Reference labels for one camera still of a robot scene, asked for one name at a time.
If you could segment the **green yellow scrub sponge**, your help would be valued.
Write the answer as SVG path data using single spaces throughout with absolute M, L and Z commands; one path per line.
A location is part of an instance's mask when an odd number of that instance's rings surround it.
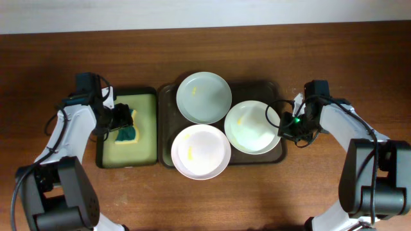
M 118 135 L 114 144 L 135 144 L 139 142 L 139 129 L 135 124 L 135 119 L 137 115 L 137 111 L 134 109 L 130 109 L 130 115 L 132 118 L 132 125 L 121 128 L 118 131 Z

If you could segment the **pale green plate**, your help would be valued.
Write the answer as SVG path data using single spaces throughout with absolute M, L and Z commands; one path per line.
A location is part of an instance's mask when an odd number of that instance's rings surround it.
M 243 101 L 233 106 L 224 121 L 229 142 L 249 155 L 262 155 L 280 143 L 277 112 L 260 101 Z

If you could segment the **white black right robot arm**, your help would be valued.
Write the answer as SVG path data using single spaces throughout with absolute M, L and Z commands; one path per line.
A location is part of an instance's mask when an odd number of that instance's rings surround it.
M 410 212 L 410 144 L 377 132 L 350 102 L 334 98 L 326 80 L 305 84 L 289 102 L 278 135 L 309 146 L 320 133 L 332 135 L 346 152 L 338 201 L 310 217 L 305 230 L 374 230 L 374 224 Z

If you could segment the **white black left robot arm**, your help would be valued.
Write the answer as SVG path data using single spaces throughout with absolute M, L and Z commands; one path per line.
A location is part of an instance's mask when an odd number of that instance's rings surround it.
M 76 90 L 57 105 L 56 125 L 34 163 L 20 167 L 10 205 L 21 201 L 30 230 L 126 230 L 100 211 L 97 194 L 82 166 L 90 135 L 104 138 L 132 126 L 128 105 L 114 104 L 114 89 L 102 76 L 80 73 Z

